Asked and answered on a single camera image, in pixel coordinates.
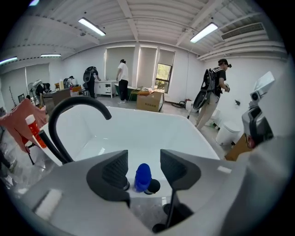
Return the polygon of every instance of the fluorescent light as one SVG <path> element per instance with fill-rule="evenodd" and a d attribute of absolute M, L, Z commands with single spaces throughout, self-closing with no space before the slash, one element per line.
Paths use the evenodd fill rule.
<path fill-rule="evenodd" d="M 61 54 L 42 54 L 41 57 L 61 57 Z"/>
<path fill-rule="evenodd" d="M 98 33 L 100 36 L 105 36 L 105 32 L 103 32 L 101 29 L 96 27 L 94 24 L 92 24 L 90 21 L 88 21 L 85 18 L 82 18 L 78 21 L 79 23 L 85 25 L 86 27 L 92 29 L 94 32 Z"/>
<path fill-rule="evenodd" d="M 39 3 L 39 0 L 33 0 L 31 1 L 31 3 L 29 4 L 29 6 L 36 6 Z"/>
<path fill-rule="evenodd" d="M 17 57 L 13 57 L 13 58 L 6 59 L 4 61 L 0 61 L 0 65 L 5 64 L 7 62 L 16 61 L 17 59 L 18 59 Z"/>
<path fill-rule="evenodd" d="M 190 41 L 193 43 L 196 43 L 200 39 L 204 38 L 206 35 L 210 34 L 214 30 L 216 30 L 218 27 L 214 23 L 210 23 L 205 29 L 201 30 L 199 33 L 197 33 Z"/>

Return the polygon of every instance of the air vent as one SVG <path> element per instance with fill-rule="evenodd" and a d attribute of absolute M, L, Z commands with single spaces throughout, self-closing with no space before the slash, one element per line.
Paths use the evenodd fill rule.
<path fill-rule="evenodd" d="M 257 32 L 257 33 L 265 33 L 265 29 L 263 27 L 262 23 L 254 23 L 254 24 L 249 24 L 243 27 L 240 27 L 238 29 L 234 29 L 231 30 L 223 35 L 221 35 L 223 40 L 228 41 L 230 38 L 238 38 L 239 35 L 241 35 L 240 37 L 245 37 L 247 35 L 255 35 L 256 33 L 253 32 Z"/>

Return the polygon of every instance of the black faucet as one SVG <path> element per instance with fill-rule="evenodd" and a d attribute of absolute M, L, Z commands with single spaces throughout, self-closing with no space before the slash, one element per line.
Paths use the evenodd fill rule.
<path fill-rule="evenodd" d="M 65 149 L 64 145 L 61 143 L 59 136 L 56 132 L 56 123 L 60 116 L 60 114 L 66 110 L 67 108 L 75 105 L 88 105 L 96 108 L 99 110 L 106 120 L 112 118 L 109 110 L 103 105 L 101 102 L 94 98 L 85 97 L 85 96 L 78 96 L 78 97 L 70 97 L 62 102 L 60 102 L 52 112 L 52 115 L 49 118 L 48 122 L 48 130 L 50 137 L 55 144 L 55 146 L 50 142 L 49 138 L 47 137 L 46 133 L 41 130 L 39 135 L 42 140 L 45 142 L 49 150 L 63 163 L 68 163 L 74 161 L 72 157 L 69 155 L 67 150 Z"/>

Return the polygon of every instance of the window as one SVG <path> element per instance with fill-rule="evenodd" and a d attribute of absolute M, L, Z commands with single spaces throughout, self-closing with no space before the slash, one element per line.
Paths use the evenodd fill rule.
<path fill-rule="evenodd" d="M 168 93 L 172 66 L 158 63 L 154 89 L 161 89 Z"/>
<path fill-rule="evenodd" d="M 174 52 L 165 49 L 160 49 L 157 75 L 154 84 L 154 89 L 161 89 L 168 93 L 172 66 L 174 61 Z"/>

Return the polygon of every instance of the desk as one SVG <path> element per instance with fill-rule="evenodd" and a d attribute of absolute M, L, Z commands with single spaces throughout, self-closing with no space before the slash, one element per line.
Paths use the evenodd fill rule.
<path fill-rule="evenodd" d="M 70 89 L 65 88 L 60 91 L 54 91 L 47 94 L 43 94 L 44 105 L 46 106 L 47 113 L 51 116 L 53 109 L 62 100 L 71 96 Z"/>

